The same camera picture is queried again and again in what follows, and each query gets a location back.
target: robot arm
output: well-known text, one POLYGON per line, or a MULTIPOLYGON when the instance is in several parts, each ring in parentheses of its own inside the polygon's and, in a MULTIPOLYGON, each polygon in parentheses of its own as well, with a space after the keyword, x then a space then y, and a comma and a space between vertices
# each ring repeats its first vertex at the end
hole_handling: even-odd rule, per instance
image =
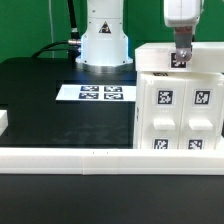
POLYGON ((192 39, 199 22, 204 0, 164 0, 164 18, 168 27, 174 27, 178 61, 189 61, 192 39))

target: black cable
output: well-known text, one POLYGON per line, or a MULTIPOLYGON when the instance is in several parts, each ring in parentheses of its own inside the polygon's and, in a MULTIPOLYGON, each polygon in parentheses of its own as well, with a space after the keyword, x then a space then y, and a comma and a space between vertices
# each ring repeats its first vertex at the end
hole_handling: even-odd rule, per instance
POLYGON ((41 48, 39 51, 37 51, 36 53, 34 53, 31 58, 37 58, 42 52, 44 51, 47 51, 49 48, 51 47, 55 47, 55 46, 58 46, 58 45, 62 45, 62 44, 68 44, 68 41, 57 41, 55 43, 51 43, 51 44, 48 44, 46 45, 45 47, 41 48))
POLYGON ((70 24, 71 24, 71 29, 72 29, 71 38, 72 39, 80 39, 80 35, 79 35, 78 29, 77 29, 77 24, 76 24, 73 0, 67 0, 67 4, 68 4, 69 16, 70 16, 70 24))
POLYGON ((77 28, 73 0, 67 0, 67 2, 68 2, 71 28, 77 28))

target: white box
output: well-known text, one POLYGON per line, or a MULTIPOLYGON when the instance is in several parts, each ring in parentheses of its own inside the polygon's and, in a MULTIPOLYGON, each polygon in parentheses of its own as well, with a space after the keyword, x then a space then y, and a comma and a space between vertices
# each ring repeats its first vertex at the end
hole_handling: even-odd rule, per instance
POLYGON ((134 148, 177 149, 184 91, 177 73, 138 73, 134 148))
POLYGON ((224 77, 221 73, 184 76, 186 89, 179 148, 215 149, 223 126, 224 77))
POLYGON ((221 73, 138 72, 134 148, 215 149, 223 102, 221 73))

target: green wall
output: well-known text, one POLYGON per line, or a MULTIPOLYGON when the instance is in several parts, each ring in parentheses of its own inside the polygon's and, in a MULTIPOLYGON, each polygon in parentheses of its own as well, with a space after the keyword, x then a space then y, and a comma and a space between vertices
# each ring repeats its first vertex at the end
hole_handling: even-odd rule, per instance
MULTIPOLYGON (((146 42, 172 41, 173 31, 163 21, 163 0, 124 0, 124 31, 130 40, 130 56, 146 42)), ((81 33, 86 29, 86 0, 74 0, 81 33)), ((54 39, 70 37, 66 0, 52 0, 54 39)), ((197 27, 197 41, 224 41, 224 2, 205 0, 197 27)), ((0 0, 0 62, 29 57, 51 42, 48 0, 0 0)), ((56 53, 66 57, 66 53, 56 53)))

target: black table surface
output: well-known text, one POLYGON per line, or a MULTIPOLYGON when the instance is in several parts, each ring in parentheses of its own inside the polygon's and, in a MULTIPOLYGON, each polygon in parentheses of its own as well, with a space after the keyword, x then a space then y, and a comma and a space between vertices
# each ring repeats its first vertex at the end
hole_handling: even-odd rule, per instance
POLYGON ((58 102, 62 84, 136 85, 136 72, 96 74, 66 59, 14 58, 0 65, 0 146, 132 148, 133 102, 58 102))
MULTIPOLYGON (((0 104, 9 127, 0 146, 131 148, 133 103, 55 97, 63 83, 135 79, 135 72, 75 71, 66 60, 7 60, 0 65, 0 104)), ((223 176, 0 175, 0 223, 223 224, 223 189, 223 176)))

